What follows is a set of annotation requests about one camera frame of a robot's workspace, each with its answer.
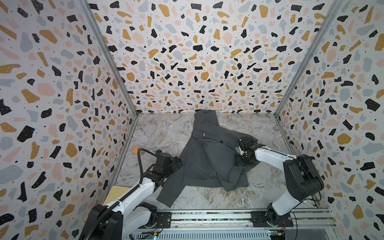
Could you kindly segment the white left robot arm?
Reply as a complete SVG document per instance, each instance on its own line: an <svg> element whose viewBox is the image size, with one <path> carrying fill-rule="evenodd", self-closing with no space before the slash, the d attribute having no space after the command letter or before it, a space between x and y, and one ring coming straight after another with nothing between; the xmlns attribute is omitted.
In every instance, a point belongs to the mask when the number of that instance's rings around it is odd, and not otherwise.
<svg viewBox="0 0 384 240"><path fill-rule="evenodd" d="M182 168L182 161L160 150L152 153L138 149L137 157L139 181L116 200L94 206L80 240L122 240L139 228L157 229L165 226L158 217L158 208L144 200Z"/></svg>

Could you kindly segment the dark grey zip jacket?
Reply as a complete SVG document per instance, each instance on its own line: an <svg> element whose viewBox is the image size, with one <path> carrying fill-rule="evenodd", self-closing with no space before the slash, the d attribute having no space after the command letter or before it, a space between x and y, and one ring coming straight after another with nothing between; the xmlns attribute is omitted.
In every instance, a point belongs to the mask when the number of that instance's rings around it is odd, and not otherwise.
<svg viewBox="0 0 384 240"><path fill-rule="evenodd" d="M157 197L167 207L186 186L223 187L227 192L248 187L247 172L256 166L236 164L238 140L255 145L256 138L221 127L215 111L200 110L194 117L192 135L179 157L183 166L169 177Z"/></svg>

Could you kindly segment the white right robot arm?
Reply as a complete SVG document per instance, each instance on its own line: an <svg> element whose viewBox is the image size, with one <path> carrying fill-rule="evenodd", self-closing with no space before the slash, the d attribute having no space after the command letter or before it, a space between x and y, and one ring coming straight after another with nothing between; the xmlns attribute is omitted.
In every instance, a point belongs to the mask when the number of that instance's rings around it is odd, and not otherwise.
<svg viewBox="0 0 384 240"><path fill-rule="evenodd" d="M240 138L238 144L240 153L235 157L238 166L254 167L263 162L281 170L285 175L286 191L267 206L264 216L256 217L260 224L278 227L294 208L324 189L324 182L311 157L272 150L249 137Z"/></svg>

